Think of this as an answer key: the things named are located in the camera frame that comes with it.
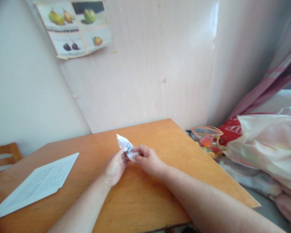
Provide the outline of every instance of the pink curtain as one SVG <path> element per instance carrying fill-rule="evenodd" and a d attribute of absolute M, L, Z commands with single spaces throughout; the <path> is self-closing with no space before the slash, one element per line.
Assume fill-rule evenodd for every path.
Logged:
<path fill-rule="evenodd" d="M 275 56 L 262 81 L 232 111 L 229 118 L 262 105 L 291 81 L 291 13 Z"/>

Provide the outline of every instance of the floor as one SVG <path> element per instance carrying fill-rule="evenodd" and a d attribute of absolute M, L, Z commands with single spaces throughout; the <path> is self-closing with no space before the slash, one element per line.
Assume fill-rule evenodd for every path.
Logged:
<path fill-rule="evenodd" d="M 181 233 L 182 230 L 183 230 L 184 228 L 187 228 L 187 227 L 190 227 L 190 226 L 181 226 L 181 227 L 176 227 L 176 228 L 175 228 L 175 233 Z"/>

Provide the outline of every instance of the orange table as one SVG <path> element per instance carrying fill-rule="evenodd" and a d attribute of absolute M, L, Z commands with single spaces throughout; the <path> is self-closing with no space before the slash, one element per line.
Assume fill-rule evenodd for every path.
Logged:
<path fill-rule="evenodd" d="M 165 163 L 209 183 L 249 207 L 260 206 L 171 119 L 49 143 L 0 173 L 0 203 L 35 168 L 79 152 L 57 193 L 0 218 L 0 232 L 45 232 L 97 178 L 119 147 L 116 133 L 156 150 Z M 173 194 L 140 166 L 129 165 L 108 194 L 94 232 L 145 232 L 190 222 Z"/>

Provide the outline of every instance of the fig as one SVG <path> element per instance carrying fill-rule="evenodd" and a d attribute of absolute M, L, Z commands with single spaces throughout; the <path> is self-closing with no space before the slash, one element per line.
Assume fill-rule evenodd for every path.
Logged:
<path fill-rule="evenodd" d="M 64 50 L 66 50 L 66 51 L 70 51 L 70 50 L 71 50 L 71 48 L 70 48 L 70 46 L 68 45 L 68 43 L 64 44 L 63 48 L 64 48 Z"/>
<path fill-rule="evenodd" d="M 83 12 L 83 16 L 85 18 L 85 21 L 88 23 L 93 23 L 96 20 L 96 14 L 92 9 L 85 9 Z"/>
<path fill-rule="evenodd" d="M 78 45 L 73 40 L 71 40 L 71 41 L 73 42 L 72 49 L 73 50 L 79 50 L 80 48 L 78 47 Z"/>
<path fill-rule="evenodd" d="M 67 23 L 72 23 L 72 16 L 63 7 L 62 7 L 62 9 L 64 10 L 64 19 L 65 19 L 65 21 Z"/>

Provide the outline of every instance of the poster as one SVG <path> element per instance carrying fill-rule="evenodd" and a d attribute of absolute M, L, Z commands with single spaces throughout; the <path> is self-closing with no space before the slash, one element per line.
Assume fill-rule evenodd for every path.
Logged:
<path fill-rule="evenodd" d="M 101 0 L 35 5 L 59 58 L 81 57 L 112 43 Z"/>

